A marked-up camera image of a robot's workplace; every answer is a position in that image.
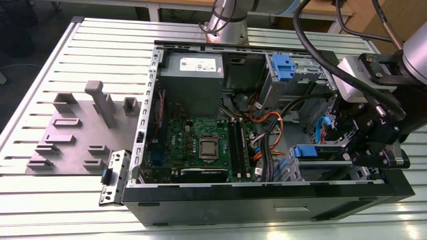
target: motherboard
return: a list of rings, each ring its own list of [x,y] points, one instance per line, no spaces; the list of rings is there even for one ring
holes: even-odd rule
[[[249,147],[253,123],[172,118],[166,140],[150,144],[146,183],[225,183],[255,181]]]

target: power supply label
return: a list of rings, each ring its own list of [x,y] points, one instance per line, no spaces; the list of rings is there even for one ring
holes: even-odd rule
[[[179,62],[179,70],[197,72],[217,72],[215,59],[183,57]]]

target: green circuit board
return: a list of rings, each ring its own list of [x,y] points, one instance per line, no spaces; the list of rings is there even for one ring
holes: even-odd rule
[[[245,125],[246,134],[254,131],[253,124]],[[225,169],[229,170],[229,182],[253,182],[254,168],[247,159],[246,175],[237,176],[233,173],[231,146],[229,121],[205,118],[170,119],[167,123],[166,149],[160,162],[155,162],[150,171],[150,178],[156,183],[170,183],[174,169]],[[201,159],[201,139],[215,139],[218,141],[218,159],[207,162]]]

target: floor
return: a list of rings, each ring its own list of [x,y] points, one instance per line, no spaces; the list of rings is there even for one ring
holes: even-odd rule
[[[55,12],[51,2],[35,1],[34,11],[39,24],[27,29],[36,46],[34,54],[28,57],[14,58],[0,52],[0,73],[8,79],[8,84],[0,86],[0,132],[20,104],[72,17],[138,20],[136,9],[128,6],[62,3],[60,7],[62,11]],[[148,21],[150,17],[146,8],[139,9],[139,13],[140,19]],[[210,16],[210,12],[162,10],[163,22],[197,24],[209,21]],[[269,28],[269,21],[270,18],[267,16],[250,16],[247,19],[249,26],[255,28]]]

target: ram slot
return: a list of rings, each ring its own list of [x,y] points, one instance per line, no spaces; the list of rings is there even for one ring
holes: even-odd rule
[[[231,172],[234,176],[241,174],[239,168],[239,157],[238,157],[238,145],[237,145],[237,134],[235,134],[235,121],[229,121],[229,145],[230,145],[230,156],[231,156]]]
[[[245,153],[245,141],[242,136],[242,123],[239,121],[234,124],[234,131],[235,131],[235,144],[237,144],[237,153],[238,153],[238,160],[239,160],[239,172],[242,176],[246,176],[247,172],[247,164],[246,164],[246,153]]]
[[[246,122],[241,118],[241,123],[242,123],[242,139],[243,139],[243,162],[245,162],[245,174],[247,178],[251,177],[251,173],[249,171],[250,168],[250,152],[249,152],[249,141],[247,141],[247,126]]]

